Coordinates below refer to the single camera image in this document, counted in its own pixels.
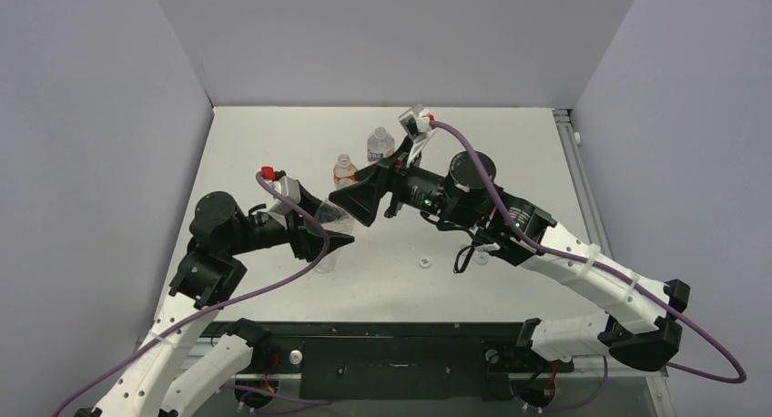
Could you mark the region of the orange tea bottle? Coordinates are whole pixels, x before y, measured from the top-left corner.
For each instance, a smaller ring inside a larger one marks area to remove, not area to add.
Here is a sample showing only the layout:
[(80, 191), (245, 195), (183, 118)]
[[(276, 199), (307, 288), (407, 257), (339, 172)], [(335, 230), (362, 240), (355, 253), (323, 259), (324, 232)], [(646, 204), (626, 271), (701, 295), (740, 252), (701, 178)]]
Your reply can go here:
[(356, 166), (352, 163), (348, 154), (339, 154), (333, 167), (333, 181), (336, 189), (346, 188), (357, 182)]

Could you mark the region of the clear blue-label bottle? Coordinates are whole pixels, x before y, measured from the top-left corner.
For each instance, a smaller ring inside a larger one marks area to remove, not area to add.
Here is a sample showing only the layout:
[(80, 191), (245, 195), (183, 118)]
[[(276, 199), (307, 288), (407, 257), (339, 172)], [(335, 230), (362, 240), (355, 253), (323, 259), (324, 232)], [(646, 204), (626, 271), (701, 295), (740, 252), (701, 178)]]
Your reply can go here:
[(386, 128), (376, 127), (368, 136), (366, 148), (367, 161), (369, 164), (374, 164), (393, 154), (395, 150), (395, 141)]

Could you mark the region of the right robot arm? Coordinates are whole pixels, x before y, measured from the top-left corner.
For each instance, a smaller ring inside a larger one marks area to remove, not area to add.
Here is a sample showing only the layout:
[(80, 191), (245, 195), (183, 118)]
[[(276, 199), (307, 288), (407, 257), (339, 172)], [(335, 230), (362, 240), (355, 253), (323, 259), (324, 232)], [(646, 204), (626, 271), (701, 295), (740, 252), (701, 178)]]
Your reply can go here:
[(458, 153), (445, 175), (411, 167), (398, 155), (358, 171), (354, 184), (330, 200), (370, 226), (389, 197), (386, 218), (405, 206), (417, 209), (438, 229), (463, 231), (476, 249), (555, 280), (598, 308), (595, 315), (526, 321), (513, 345), (526, 369), (584, 356), (608, 356), (639, 371), (665, 367), (679, 351), (676, 317), (687, 307), (688, 286), (624, 270), (549, 213), (505, 193), (495, 174), (483, 153)]

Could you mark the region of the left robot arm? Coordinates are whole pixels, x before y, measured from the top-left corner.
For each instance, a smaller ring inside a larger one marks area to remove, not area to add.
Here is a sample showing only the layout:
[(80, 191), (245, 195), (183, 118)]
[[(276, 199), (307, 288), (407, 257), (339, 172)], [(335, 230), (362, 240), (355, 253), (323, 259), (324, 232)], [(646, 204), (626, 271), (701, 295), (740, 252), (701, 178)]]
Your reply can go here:
[[(336, 249), (354, 241), (326, 230), (313, 217), (321, 201), (283, 174), (258, 175), (273, 198), (243, 212), (224, 191), (207, 194), (195, 206), (188, 251), (170, 281), (141, 347), (116, 368), (113, 387), (78, 416), (190, 416), (239, 371), (261, 371), (271, 359), (271, 333), (257, 322), (231, 323), (213, 350), (181, 369), (205, 329), (227, 306), (276, 290), (313, 270)], [(240, 254), (290, 245), (307, 261), (290, 277), (242, 296), (234, 291), (246, 274)]]

